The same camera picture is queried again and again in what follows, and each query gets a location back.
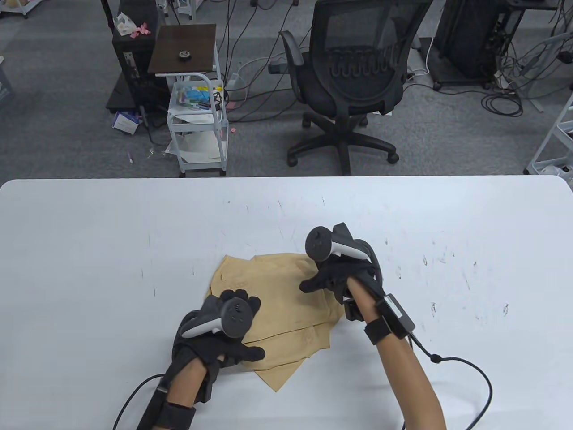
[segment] folded fabric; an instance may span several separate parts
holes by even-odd
[[[304,294],[300,282],[316,274],[306,255],[277,254],[241,260],[226,256],[211,281],[211,293],[243,288],[261,299],[261,309],[245,336],[249,346],[261,346],[265,359],[245,363],[278,391],[303,361],[330,348],[330,330],[344,308],[330,291]]]

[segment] office chair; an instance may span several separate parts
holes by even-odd
[[[402,100],[410,45],[431,2],[318,0],[309,52],[290,32],[280,33],[293,91],[314,111],[303,114],[303,127],[314,123],[325,132],[291,147],[290,167],[302,153],[335,146],[342,174],[350,175],[348,145],[387,152],[388,163],[397,163],[394,145],[353,130],[368,124],[366,114],[387,114]]]

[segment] chair base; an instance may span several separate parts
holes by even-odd
[[[400,157],[396,154],[396,147],[384,140],[373,138],[353,130],[360,125],[365,127],[368,124],[366,115],[357,115],[350,118],[343,118],[337,122],[332,122],[327,118],[314,112],[305,112],[303,114],[303,127],[310,127],[311,123],[319,126],[325,134],[316,136],[311,139],[291,147],[286,156],[286,162],[290,167],[298,164],[298,156],[307,151],[311,151],[325,146],[334,146],[338,151],[340,167],[344,176],[350,176],[350,155],[348,146],[362,146],[365,148],[377,149],[388,153],[388,163],[396,164]]]

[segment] black glove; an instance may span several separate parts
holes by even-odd
[[[253,316],[255,316],[261,307],[260,299],[255,296],[249,297],[245,290],[225,290],[221,293],[219,300],[225,302],[235,297],[249,304]],[[215,334],[205,333],[190,339],[182,338],[180,333],[181,327],[195,318],[198,313],[199,311],[190,312],[181,321],[177,335],[175,336],[175,341],[173,342],[173,350],[171,353],[173,360],[175,360],[184,348],[192,350],[208,368],[211,365],[225,368],[238,364],[241,361],[258,361],[265,358],[265,350],[263,348],[257,346],[247,347],[243,345],[242,338],[231,339],[222,332]],[[224,356],[223,361],[218,360],[219,356]]]
[[[313,292],[324,288],[332,291],[336,300],[343,303],[344,298],[352,297],[346,282],[350,276],[356,277],[369,287],[377,284],[374,279],[374,265],[368,260],[331,255],[325,261],[317,262],[316,266],[319,272],[314,277],[302,281],[300,291]],[[382,287],[379,287],[379,291],[383,293]]]

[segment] forearm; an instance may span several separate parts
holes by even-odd
[[[364,321],[379,318],[375,301],[353,278],[348,289]],[[444,414],[426,373],[405,340],[390,334],[376,345],[390,386],[396,395],[408,430],[445,430]]]
[[[201,360],[196,358],[191,361],[173,379],[167,393],[167,402],[192,408],[206,374],[207,368]]]

